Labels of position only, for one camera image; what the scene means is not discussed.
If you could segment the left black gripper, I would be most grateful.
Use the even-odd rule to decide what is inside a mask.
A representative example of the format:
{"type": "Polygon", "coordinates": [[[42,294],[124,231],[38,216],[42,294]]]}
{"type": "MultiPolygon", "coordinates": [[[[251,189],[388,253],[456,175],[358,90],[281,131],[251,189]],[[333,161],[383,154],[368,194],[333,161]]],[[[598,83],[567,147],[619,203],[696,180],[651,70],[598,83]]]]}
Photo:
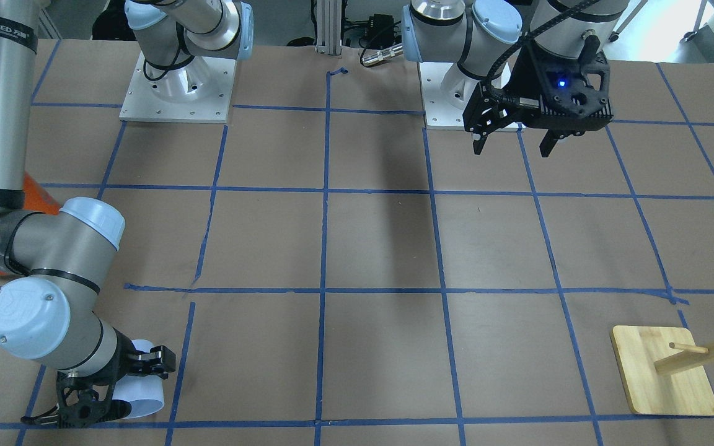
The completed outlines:
{"type": "Polygon", "coordinates": [[[464,129],[473,133],[474,155],[482,154],[490,133],[510,123],[547,130],[539,144],[543,158],[567,136],[606,127],[614,113],[610,66],[600,45],[578,43],[578,56],[572,59],[526,43],[504,87],[479,82],[464,110],[464,129]]]}

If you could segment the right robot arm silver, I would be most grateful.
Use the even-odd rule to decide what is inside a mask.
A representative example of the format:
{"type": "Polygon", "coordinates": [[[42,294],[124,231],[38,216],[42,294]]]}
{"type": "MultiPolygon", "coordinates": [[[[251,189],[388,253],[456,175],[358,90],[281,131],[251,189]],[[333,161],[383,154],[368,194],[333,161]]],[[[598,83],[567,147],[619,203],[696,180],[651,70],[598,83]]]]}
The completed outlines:
{"type": "Polygon", "coordinates": [[[104,201],[78,197],[57,214],[24,208],[25,151],[38,6],[0,1],[0,347],[57,371],[57,404],[24,424],[85,428],[162,408],[175,353],[132,342],[93,311],[125,229],[104,201]]]}

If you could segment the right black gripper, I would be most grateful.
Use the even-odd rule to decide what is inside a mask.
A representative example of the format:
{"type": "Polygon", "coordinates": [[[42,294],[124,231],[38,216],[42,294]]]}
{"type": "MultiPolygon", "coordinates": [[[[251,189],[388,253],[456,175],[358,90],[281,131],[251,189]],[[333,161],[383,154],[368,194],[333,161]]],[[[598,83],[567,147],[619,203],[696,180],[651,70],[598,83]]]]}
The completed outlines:
{"type": "Polygon", "coordinates": [[[153,345],[145,339],[132,341],[125,334],[116,333],[115,354],[102,370],[82,377],[77,372],[58,372],[56,376],[57,403],[49,410],[33,417],[22,417],[26,426],[56,428],[87,428],[92,424],[124,419],[130,404],[113,401],[116,382],[124,375],[137,375],[137,365],[148,361],[151,374],[162,380],[177,370],[173,350],[164,345],[153,345]]]}

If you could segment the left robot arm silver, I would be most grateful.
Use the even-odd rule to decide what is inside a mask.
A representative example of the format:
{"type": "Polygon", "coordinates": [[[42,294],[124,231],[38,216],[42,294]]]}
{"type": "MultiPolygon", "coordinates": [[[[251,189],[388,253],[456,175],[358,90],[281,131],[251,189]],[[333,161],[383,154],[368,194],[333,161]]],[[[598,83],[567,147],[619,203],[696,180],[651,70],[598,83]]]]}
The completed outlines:
{"type": "Polygon", "coordinates": [[[411,1],[400,21],[405,58],[450,63],[445,91],[479,155],[488,135],[543,129],[547,157],[614,113],[603,53],[626,1],[411,1]]]}

